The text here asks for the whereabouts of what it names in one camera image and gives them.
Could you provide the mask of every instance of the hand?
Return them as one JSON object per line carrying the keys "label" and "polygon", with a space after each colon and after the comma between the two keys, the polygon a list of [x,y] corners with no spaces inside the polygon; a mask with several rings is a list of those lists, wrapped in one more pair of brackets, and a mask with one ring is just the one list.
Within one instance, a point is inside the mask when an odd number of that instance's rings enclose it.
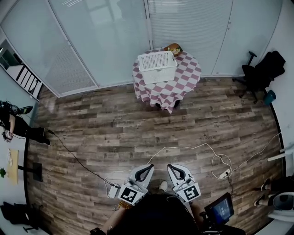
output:
{"label": "hand", "polygon": [[11,132],[9,132],[9,134],[6,135],[6,142],[10,143],[13,139],[13,134]]}

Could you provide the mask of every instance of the plastic basket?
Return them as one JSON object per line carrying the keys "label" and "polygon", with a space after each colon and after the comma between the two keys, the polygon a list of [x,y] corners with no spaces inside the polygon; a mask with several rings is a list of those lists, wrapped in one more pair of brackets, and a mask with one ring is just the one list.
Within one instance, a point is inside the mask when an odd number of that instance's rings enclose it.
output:
{"label": "plastic basket", "polygon": [[138,61],[145,84],[165,82],[175,78],[178,64],[171,51],[139,55]]}

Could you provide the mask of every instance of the frosted glass panel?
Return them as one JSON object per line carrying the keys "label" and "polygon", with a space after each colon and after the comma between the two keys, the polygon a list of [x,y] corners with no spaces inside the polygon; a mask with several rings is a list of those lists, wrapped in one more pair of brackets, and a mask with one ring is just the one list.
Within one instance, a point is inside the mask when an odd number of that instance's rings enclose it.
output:
{"label": "frosted glass panel", "polygon": [[58,96],[96,87],[45,0],[19,0],[1,26],[22,59]]}
{"label": "frosted glass panel", "polygon": [[150,49],[143,0],[50,0],[64,31],[100,86],[132,81]]}
{"label": "frosted glass panel", "polygon": [[211,75],[229,23],[232,0],[148,0],[154,47],[178,43]]}
{"label": "frosted glass panel", "polygon": [[234,0],[220,56],[214,75],[243,74],[241,66],[249,60],[248,51],[259,61],[269,43],[280,14],[282,0]]}

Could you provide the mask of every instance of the red and white checkered tablecloth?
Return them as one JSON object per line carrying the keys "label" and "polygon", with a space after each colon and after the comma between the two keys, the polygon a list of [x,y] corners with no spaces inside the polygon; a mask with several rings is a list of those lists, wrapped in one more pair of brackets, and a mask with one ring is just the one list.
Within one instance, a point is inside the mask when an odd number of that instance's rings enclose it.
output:
{"label": "red and white checkered tablecloth", "polygon": [[[153,53],[164,51],[156,48],[145,52]],[[134,88],[137,99],[150,101],[151,106],[160,104],[161,109],[167,109],[172,113],[175,102],[182,100],[184,95],[194,89],[200,80],[201,67],[198,61],[189,53],[183,51],[176,57],[178,63],[174,80],[160,83],[145,84],[139,71],[138,60],[133,65]]]}

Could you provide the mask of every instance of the black cable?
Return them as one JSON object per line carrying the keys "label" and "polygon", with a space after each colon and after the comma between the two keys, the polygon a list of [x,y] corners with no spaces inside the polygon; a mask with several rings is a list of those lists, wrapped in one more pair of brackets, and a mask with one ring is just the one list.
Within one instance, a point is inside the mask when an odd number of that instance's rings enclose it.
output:
{"label": "black cable", "polygon": [[233,196],[234,187],[233,187],[233,185],[232,185],[232,182],[230,181],[230,176],[229,176],[228,172],[226,172],[226,176],[227,176],[227,178],[228,178],[228,181],[229,181],[229,184],[230,184],[230,186],[231,186],[231,188],[232,188],[232,191],[231,191],[231,196]]}
{"label": "black cable", "polygon": [[48,130],[48,132],[50,133],[50,134],[52,134],[52,135],[55,135],[58,139],[59,139],[59,141],[61,142],[61,144],[63,145],[63,147],[68,151],[68,152],[70,152],[73,156],[74,156],[74,158],[78,161],[78,163],[79,164],[81,164],[81,166],[83,167],[83,168],[85,168],[87,171],[89,171],[89,172],[91,172],[92,174],[94,174],[94,175],[96,175],[96,176],[98,176],[100,179],[102,179],[103,181],[105,181],[105,183],[108,183],[108,184],[110,184],[111,186],[114,186],[114,184],[112,184],[112,183],[110,183],[110,182],[108,182],[107,180],[105,180],[105,179],[103,179],[100,175],[98,175],[98,174],[96,174],[96,173],[94,173],[94,172],[92,172],[91,170],[89,170],[87,167],[85,167],[79,160],[78,160],[78,158],[63,144],[63,142],[61,141],[61,139],[53,132],[53,131],[51,131],[51,130],[49,130],[49,129],[47,129]]}
{"label": "black cable", "polygon": [[[31,117],[29,117],[27,114],[25,114],[29,119],[31,119],[34,123],[36,123],[37,125],[39,125],[37,122],[35,122]],[[96,174],[96,173],[94,173],[94,172],[92,172],[91,170],[89,170],[87,167],[85,167],[80,161],[79,161],[79,159],[63,144],[63,142],[61,141],[61,139],[53,132],[53,131],[51,131],[51,130],[49,130],[48,128],[46,128],[46,127],[44,127],[50,134],[52,134],[52,135],[54,135],[54,136],[56,136],[58,139],[59,139],[59,141],[61,142],[61,144],[63,145],[63,147],[68,151],[68,152],[70,152],[73,156],[74,156],[74,158],[78,161],[78,163],[83,167],[83,168],[85,168],[87,171],[89,171],[89,172],[91,172],[92,174],[94,174],[95,176],[98,176],[100,179],[102,179],[105,183],[108,183],[109,185],[111,185],[111,186],[115,186],[114,184],[112,184],[112,183],[110,183],[109,181],[107,181],[107,180],[105,180],[104,178],[102,178],[100,175],[98,175],[98,174]]]}

